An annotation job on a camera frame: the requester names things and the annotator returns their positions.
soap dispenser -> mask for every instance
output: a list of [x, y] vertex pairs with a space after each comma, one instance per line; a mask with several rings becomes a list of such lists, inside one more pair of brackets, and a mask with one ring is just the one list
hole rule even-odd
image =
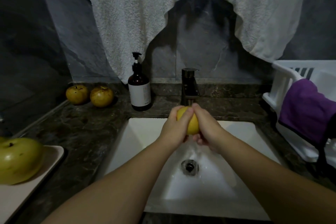
[[142, 66], [138, 63], [139, 52], [132, 52], [135, 62], [132, 65], [133, 75], [128, 78], [128, 89], [131, 104], [136, 111], [145, 111], [151, 105], [151, 88], [149, 79], [142, 73]]

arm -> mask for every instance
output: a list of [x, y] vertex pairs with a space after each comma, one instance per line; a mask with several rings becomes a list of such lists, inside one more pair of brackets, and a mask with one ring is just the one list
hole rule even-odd
[[137, 223], [160, 171], [186, 136], [193, 109], [172, 109], [159, 138], [124, 165], [56, 209], [43, 224]]
[[202, 135], [243, 180], [275, 223], [336, 223], [336, 193], [267, 158], [231, 135], [199, 105], [193, 109]]

countertop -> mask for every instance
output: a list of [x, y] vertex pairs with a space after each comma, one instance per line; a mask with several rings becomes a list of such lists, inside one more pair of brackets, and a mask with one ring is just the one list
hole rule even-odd
[[[153, 106], [144, 112], [132, 109], [129, 96], [120, 94], [116, 103], [99, 109], [91, 103], [73, 106], [65, 102], [42, 121], [37, 122], [22, 134], [35, 138], [45, 145], [60, 145], [66, 155], [54, 171], [32, 194], [10, 223], [38, 224], [71, 196], [87, 187], [94, 179], [99, 164], [116, 140], [117, 133], [130, 117], [167, 118], [170, 109], [178, 106], [179, 96], [156, 96]], [[198, 103], [217, 120], [250, 121], [268, 137], [271, 144], [288, 167], [317, 183], [336, 191], [328, 179], [314, 177], [314, 166], [305, 163], [278, 132], [273, 129], [268, 113], [259, 104], [260, 98], [201, 97]], [[162, 214], [148, 213], [143, 220], [160, 219]], [[185, 223], [185, 216], [174, 223]], [[223, 223], [216, 218], [208, 221]]]

white sink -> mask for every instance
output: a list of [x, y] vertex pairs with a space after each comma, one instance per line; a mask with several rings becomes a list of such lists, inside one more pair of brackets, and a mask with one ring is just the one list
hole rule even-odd
[[[97, 180], [115, 170], [154, 142], [166, 119], [131, 118], [121, 130], [115, 147], [103, 161]], [[231, 134], [281, 163], [266, 137], [253, 123], [219, 121]], [[195, 160], [199, 172], [183, 173], [181, 163]], [[146, 212], [269, 220], [259, 202], [229, 164], [206, 146], [189, 139], [168, 159], [149, 196]]]

purple cloth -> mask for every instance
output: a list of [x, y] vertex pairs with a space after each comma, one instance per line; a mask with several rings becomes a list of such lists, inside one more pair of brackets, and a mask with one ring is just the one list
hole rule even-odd
[[318, 93], [313, 82], [301, 79], [288, 90], [281, 107], [279, 123], [317, 149], [323, 149], [328, 139], [328, 124], [335, 114], [336, 102]]

